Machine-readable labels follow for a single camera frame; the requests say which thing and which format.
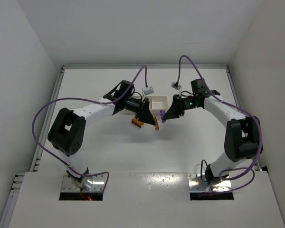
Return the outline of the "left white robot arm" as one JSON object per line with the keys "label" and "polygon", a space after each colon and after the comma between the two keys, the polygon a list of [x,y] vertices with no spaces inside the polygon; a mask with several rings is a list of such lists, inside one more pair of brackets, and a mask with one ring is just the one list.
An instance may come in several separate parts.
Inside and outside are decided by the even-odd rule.
{"label": "left white robot arm", "polygon": [[79,156],[85,128],[107,116],[122,110],[135,114],[140,124],[150,124],[159,129],[156,118],[152,115],[148,98],[134,98],[134,84],[123,80],[96,103],[77,108],[62,108],[52,124],[47,139],[60,151],[63,161],[67,163],[67,174],[78,184],[89,174],[87,166]]}

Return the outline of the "purple brown lego stack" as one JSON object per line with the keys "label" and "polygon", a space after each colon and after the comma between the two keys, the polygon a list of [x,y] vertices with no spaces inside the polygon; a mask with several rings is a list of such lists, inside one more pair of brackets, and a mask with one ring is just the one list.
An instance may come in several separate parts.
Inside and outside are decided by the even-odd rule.
{"label": "purple brown lego stack", "polygon": [[161,122],[165,123],[166,121],[163,119],[165,116],[165,111],[164,110],[160,110],[160,118],[161,118]]}

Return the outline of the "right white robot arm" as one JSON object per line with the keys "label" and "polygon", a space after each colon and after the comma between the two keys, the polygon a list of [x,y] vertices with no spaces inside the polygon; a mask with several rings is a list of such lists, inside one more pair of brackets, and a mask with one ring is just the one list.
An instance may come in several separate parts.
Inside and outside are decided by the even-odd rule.
{"label": "right white robot arm", "polygon": [[230,171],[247,159],[257,160],[262,153],[259,119],[224,102],[216,90],[209,90],[203,79],[191,82],[192,95],[174,95],[168,111],[161,111],[161,120],[184,116],[186,110],[203,108],[213,114],[226,128],[224,151],[205,170],[205,182],[215,184],[224,180]]}

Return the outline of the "brown lego plate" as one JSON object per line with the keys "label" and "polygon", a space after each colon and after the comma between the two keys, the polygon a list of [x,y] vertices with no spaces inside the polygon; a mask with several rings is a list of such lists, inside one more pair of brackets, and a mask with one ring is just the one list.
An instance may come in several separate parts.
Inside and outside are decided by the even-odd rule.
{"label": "brown lego plate", "polygon": [[158,121],[157,121],[157,117],[154,116],[153,119],[154,119],[154,122],[155,122],[155,130],[158,131],[159,130],[159,124],[158,124]]}

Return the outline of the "yellow orange lego stack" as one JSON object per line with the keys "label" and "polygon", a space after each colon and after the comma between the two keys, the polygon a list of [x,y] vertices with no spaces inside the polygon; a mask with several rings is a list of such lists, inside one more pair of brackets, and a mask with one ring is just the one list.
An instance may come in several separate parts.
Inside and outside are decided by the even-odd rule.
{"label": "yellow orange lego stack", "polygon": [[139,121],[138,119],[136,119],[135,116],[131,120],[131,123],[134,124],[135,126],[139,127],[139,128],[142,128],[144,125],[144,123]]}

